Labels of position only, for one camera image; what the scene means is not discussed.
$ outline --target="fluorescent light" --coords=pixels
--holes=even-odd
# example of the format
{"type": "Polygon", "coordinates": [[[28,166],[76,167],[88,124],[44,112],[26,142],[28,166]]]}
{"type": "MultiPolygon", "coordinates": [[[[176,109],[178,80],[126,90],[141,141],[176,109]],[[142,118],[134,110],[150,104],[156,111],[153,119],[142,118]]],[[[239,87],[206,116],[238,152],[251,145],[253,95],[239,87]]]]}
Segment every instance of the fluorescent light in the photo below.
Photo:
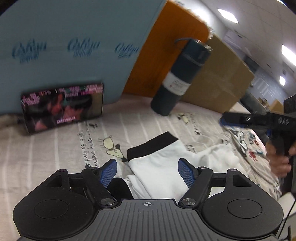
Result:
{"type": "Polygon", "coordinates": [[[230,21],[232,21],[234,23],[238,23],[237,19],[235,18],[235,16],[232,13],[230,13],[228,11],[225,11],[225,10],[222,10],[222,9],[218,9],[218,11],[221,13],[221,15],[224,18],[226,18],[226,19],[228,19],[228,20],[230,20],[230,21]]]}
{"type": "Polygon", "coordinates": [[[288,49],[285,45],[281,46],[282,54],[289,60],[293,65],[296,66],[296,54],[294,54],[290,49],[288,49]]]}
{"type": "Polygon", "coordinates": [[[278,2],[282,3],[283,5],[285,5],[281,0],[277,0],[278,2]]]}
{"type": "Polygon", "coordinates": [[[281,84],[282,86],[285,86],[286,80],[285,80],[284,77],[281,76],[281,77],[279,78],[279,82],[280,82],[280,84],[281,84]]]}

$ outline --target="orange panel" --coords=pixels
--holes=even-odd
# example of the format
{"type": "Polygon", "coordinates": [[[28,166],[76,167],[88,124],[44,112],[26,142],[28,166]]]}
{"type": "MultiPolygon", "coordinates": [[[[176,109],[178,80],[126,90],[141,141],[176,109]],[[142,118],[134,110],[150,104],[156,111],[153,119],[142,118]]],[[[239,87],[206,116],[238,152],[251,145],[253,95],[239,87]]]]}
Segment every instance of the orange panel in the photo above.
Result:
{"type": "Polygon", "coordinates": [[[204,22],[168,1],[142,47],[124,93],[153,97],[186,44],[175,40],[190,37],[206,42],[208,36],[204,22]]]}

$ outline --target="ceiling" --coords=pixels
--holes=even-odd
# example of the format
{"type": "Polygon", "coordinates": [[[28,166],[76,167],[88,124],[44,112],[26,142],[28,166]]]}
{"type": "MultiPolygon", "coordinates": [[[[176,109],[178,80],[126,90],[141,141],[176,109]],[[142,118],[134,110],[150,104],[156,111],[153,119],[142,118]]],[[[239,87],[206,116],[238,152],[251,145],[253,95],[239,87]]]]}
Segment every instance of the ceiling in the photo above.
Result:
{"type": "Polygon", "coordinates": [[[296,15],[276,0],[202,0],[231,31],[225,41],[241,49],[275,80],[286,70],[283,87],[296,94],[296,66],[281,53],[282,44],[296,53],[296,15]],[[234,14],[239,24],[219,13],[223,9],[234,14]]]}

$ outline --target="bottle label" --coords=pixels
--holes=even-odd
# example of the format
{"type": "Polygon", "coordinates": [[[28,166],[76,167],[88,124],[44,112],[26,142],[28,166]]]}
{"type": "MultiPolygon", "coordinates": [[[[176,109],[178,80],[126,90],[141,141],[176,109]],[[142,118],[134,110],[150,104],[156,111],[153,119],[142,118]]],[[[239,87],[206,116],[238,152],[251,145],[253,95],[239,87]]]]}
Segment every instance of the bottle label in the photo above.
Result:
{"type": "Polygon", "coordinates": [[[188,90],[191,84],[184,82],[176,77],[171,71],[168,72],[166,78],[163,81],[163,86],[175,95],[182,96],[188,90]]]}

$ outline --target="dark blue thermos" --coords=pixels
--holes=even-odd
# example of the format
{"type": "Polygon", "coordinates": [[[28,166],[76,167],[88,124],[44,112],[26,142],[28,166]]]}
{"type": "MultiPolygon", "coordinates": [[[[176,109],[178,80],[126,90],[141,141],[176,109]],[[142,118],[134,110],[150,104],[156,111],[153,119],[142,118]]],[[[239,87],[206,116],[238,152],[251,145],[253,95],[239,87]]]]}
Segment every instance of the dark blue thermos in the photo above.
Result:
{"type": "Polygon", "coordinates": [[[162,116],[170,114],[209,58],[211,51],[212,48],[199,40],[189,39],[151,102],[151,108],[156,113],[162,116]]]}

